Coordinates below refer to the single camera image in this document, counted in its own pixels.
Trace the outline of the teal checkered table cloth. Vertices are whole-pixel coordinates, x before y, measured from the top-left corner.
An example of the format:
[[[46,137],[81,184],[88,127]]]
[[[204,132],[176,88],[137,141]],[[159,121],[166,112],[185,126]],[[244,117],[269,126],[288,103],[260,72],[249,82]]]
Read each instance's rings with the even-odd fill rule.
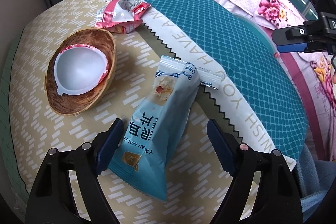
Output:
[[[176,56],[222,77],[211,96],[246,141],[297,160],[306,113],[266,43],[213,0],[144,1],[153,7],[145,22]]]

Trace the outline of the pink snack wrapper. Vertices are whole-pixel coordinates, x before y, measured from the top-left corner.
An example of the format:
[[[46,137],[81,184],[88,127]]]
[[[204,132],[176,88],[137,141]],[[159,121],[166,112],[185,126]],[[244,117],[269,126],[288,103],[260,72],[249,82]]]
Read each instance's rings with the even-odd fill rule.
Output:
[[[143,23],[142,16],[151,7],[142,0],[111,0],[97,11],[95,28],[128,34]]]

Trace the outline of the brown coconut shell bowl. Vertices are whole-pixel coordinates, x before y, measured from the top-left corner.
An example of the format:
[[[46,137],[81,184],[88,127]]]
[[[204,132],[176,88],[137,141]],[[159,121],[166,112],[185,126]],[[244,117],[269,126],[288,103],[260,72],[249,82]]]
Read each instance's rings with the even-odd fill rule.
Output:
[[[65,39],[50,59],[45,90],[50,108],[74,116],[96,104],[109,89],[116,70],[116,40],[97,28]]]

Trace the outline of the pink floral bed quilt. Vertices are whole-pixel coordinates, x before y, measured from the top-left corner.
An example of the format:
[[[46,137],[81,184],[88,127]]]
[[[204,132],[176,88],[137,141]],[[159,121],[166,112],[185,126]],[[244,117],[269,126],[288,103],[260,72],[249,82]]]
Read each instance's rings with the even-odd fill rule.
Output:
[[[301,25],[305,17],[289,0],[214,0],[229,12],[259,25],[267,35],[281,27]],[[275,52],[302,99],[309,126],[306,145],[314,159],[335,160],[335,69],[331,56]]]

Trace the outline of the teal round trash bin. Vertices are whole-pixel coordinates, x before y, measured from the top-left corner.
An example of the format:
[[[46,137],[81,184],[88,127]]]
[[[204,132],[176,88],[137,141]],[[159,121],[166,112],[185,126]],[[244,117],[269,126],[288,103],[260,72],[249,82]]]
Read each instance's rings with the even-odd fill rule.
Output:
[[[273,41],[271,40],[271,37],[266,33],[266,31],[259,26],[258,24],[254,23],[252,20],[248,19],[247,17],[244,17],[239,14],[233,14],[236,18],[242,20],[244,24],[248,27],[248,29],[257,36],[261,42],[264,44],[264,46],[267,47],[267,49],[270,51],[272,55],[277,53],[277,49]]]

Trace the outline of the light blue oatmeal packet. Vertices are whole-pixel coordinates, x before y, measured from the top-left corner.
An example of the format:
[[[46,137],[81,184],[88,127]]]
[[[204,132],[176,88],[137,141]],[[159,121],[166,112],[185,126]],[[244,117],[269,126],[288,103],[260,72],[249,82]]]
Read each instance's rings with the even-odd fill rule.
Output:
[[[108,167],[140,192],[167,199],[166,166],[185,131],[199,86],[222,78],[191,62],[161,56],[153,87],[132,114]]]

